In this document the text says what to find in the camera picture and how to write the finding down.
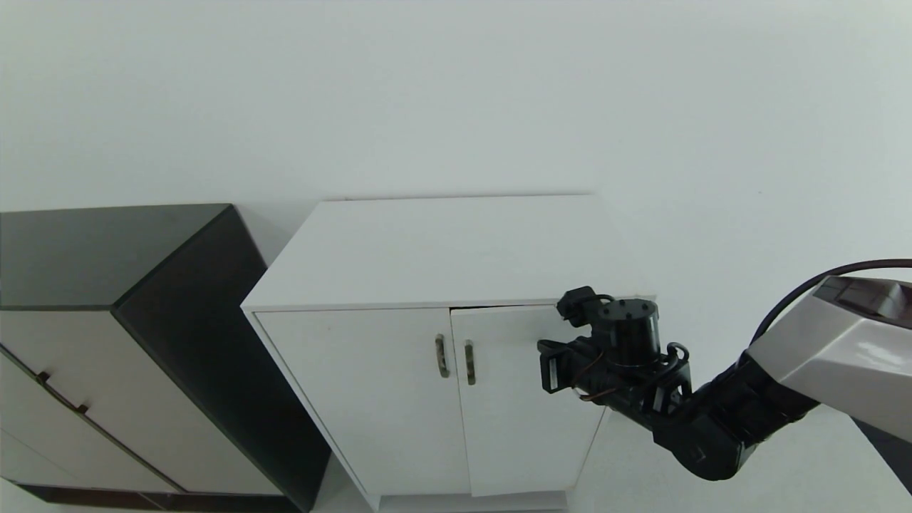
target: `gray robot arm casing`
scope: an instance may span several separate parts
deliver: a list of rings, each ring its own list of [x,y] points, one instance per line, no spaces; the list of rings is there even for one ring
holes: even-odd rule
[[[778,383],[912,441],[912,284],[829,277],[747,354]]]

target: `white cabinet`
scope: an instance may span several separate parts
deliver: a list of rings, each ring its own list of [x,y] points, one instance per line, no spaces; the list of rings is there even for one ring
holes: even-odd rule
[[[593,196],[323,203],[243,308],[375,509],[564,509],[604,408],[542,390],[554,308],[652,296]]]

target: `white wall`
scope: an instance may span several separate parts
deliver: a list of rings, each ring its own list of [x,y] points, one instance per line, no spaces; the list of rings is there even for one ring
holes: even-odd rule
[[[0,209],[230,201],[271,261],[322,198],[598,192],[698,382],[912,255],[901,0],[5,0],[0,58]]]

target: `cabinet base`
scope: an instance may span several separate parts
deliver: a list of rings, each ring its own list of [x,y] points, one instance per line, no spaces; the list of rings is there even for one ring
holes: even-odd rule
[[[95,508],[193,511],[199,513],[298,513],[283,496],[161,494],[14,483],[45,502]]]

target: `metal handle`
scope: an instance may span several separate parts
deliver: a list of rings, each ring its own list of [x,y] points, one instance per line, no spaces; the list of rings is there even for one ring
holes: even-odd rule
[[[475,384],[475,351],[472,349],[472,341],[465,341],[465,369],[466,376],[469,378],[469,385]]]
[[[449,378],[450,369],[447,369],[447,353],[443,348],[443,335],[438,335],[434,339],[434,343],[437,344],[437,367],[440,369],[440,376]]]

